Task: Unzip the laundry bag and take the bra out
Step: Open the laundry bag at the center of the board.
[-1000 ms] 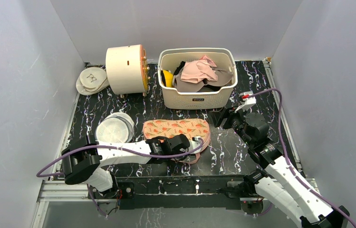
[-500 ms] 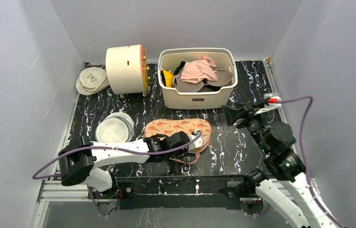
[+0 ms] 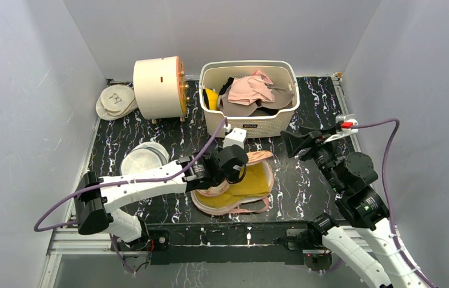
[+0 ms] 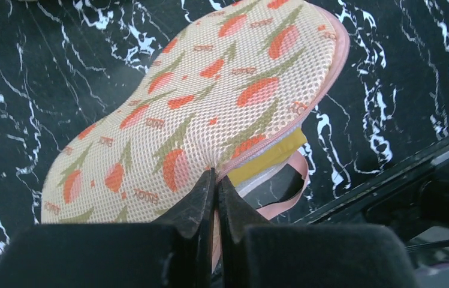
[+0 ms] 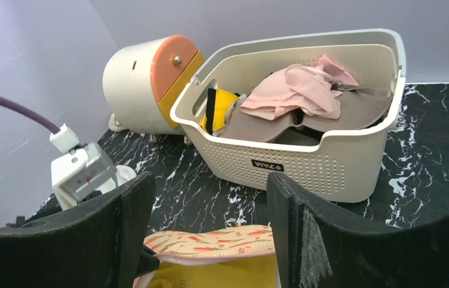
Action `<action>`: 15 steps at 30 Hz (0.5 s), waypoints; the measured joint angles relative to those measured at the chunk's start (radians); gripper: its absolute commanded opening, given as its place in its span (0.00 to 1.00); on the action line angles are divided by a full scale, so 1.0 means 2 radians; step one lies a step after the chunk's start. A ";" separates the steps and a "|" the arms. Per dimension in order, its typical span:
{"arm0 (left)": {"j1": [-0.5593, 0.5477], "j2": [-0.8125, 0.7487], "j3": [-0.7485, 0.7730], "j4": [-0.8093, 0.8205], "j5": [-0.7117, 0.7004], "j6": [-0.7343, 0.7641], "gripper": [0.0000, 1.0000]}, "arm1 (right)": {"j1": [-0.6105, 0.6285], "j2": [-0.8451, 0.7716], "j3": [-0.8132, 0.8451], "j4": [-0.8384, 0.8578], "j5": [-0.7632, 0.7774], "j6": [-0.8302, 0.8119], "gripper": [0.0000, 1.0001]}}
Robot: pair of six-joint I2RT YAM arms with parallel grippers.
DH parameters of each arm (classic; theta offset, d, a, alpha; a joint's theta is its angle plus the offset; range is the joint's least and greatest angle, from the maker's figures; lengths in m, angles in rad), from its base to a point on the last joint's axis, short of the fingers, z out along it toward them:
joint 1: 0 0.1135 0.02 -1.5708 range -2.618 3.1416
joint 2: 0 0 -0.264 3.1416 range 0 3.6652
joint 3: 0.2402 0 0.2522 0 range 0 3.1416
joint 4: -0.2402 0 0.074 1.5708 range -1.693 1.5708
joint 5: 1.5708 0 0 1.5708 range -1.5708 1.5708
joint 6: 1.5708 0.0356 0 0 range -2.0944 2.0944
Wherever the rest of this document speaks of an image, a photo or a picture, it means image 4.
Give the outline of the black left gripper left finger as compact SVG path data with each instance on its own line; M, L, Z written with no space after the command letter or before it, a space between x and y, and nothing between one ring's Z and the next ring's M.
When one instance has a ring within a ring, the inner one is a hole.
M152 223L41 224L0 258L0 287L209 287L216 175Z

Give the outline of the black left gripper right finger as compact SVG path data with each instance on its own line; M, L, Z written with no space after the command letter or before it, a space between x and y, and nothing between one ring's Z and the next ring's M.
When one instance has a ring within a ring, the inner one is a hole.
M373 224L280 225L217 185L225 287L418 287L405 247Z

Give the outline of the yellow bra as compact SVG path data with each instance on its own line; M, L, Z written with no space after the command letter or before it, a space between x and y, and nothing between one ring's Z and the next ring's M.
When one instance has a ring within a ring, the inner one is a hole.
M230 171L227 176L235 186L259 177L270 169L283 168L286 164L295 168L302 176L308 173L308 164L299 147L306 143L306 136L300 128L295 129L271 148L248 160L244 165Z

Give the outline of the floral mesh laundry bag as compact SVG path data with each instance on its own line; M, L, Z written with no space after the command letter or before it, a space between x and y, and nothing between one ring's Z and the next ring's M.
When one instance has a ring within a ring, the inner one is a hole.
M126 102L56 157L41 222L156 220L204 171L228 177L302 129L342 71L349 44L341 21L306 1L238 1L197 19ZM237 193L245 197L280 170L234 185Z

